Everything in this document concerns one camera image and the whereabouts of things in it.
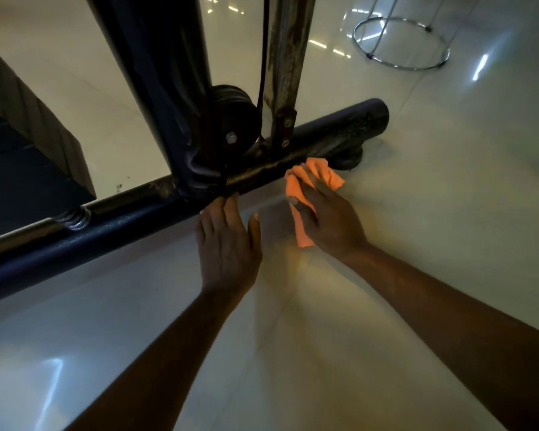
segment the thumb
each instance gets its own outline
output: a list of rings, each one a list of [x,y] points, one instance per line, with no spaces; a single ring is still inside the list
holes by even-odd
[[[314,230],[317,227],[316,213],[307,204],[302,203],[294,196],[288,197],[289,202],[295,207],[302,217],[303,228],[306,231]]]
[[[261,254],[261,225],[260,214],[256,213],[249,219],[248,224],[249,244],[252,249]]]

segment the orange cloth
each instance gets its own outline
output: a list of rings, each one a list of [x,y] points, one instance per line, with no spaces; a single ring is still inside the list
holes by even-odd
[[[316,159],[314,157],[310,157],[306,160],[306,165],[315,176],[318,176],[317,170],[319,169],[323,180],[330,189],[336,190],[345,183],[345,180],[343,178],[333,172],[333,170],[328,166],[328,161],[325,159]],[[302,166],[294,166],[293,168],[286,171],[286,195],[296,197],[302,203],[310,206],[313,211],[315,211],[313,205],[311,205],[311,203],[306,199],[306,197],[303,196],[302,188],[299,186],[299,181],[297,180],[296,176],[302,179],[304,182],[308,183],[311,187],[313,187],[312,182],[309,180],[308,174],[305,172]],[[291,213],[294,216],[295,237],[298,240],[298,246],[300,248],[313,246],[313,241],[309,239],[308,235],[303,230],[302,217],[299,214],[299,211],[297,211],[297,209],[295,209],[295,207],[291,203],[290,207]]]

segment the black cable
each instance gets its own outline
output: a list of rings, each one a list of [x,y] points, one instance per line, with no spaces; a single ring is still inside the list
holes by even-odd
[[[263,42],[261,44],[261,79],[258,95],[258,111],[261,115],[264,108],[264,86],[266,85],[266,65],[268,59],[268,35],[270,33],[270,0],[264,0]]]

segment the person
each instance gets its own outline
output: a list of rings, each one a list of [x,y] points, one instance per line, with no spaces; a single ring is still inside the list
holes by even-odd
[[[539,331],[390,256],[366,238],[352,205],[308,172],[315,211],[295,198],[309,238],[384,297],[509,430],[539,430]],[[237,195],[217,198],[196,235],[202,291],[67,427],[171,431],[200,366],[261,264],[260,217],[246,230]]]

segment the glossy floor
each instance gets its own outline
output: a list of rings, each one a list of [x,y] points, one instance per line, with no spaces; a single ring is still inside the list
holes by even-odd
[[[539,0],[446,0],[434,24],[452,58],[426,73],[352,46],[371,2],[317,1],[310,38],[327,48],[308,47],[298,123],[382,98],[390,127],[340,189],[370,240],[539,329]],[[429,21],[439,2],[394,14]],[[261,0],[201,3],[214,83],[255,97]],[[435,57],[398,27],[380,54]],[[168,172],[84,0],[0,0],[0,54],[83,143],[99,196]],[[366,283],[295,247],[283,182],[242,205],[261,212],[264,264],[176,429],[502,429]],[[0,302],[0,431],[63,428],[187,306],[192,226]]]

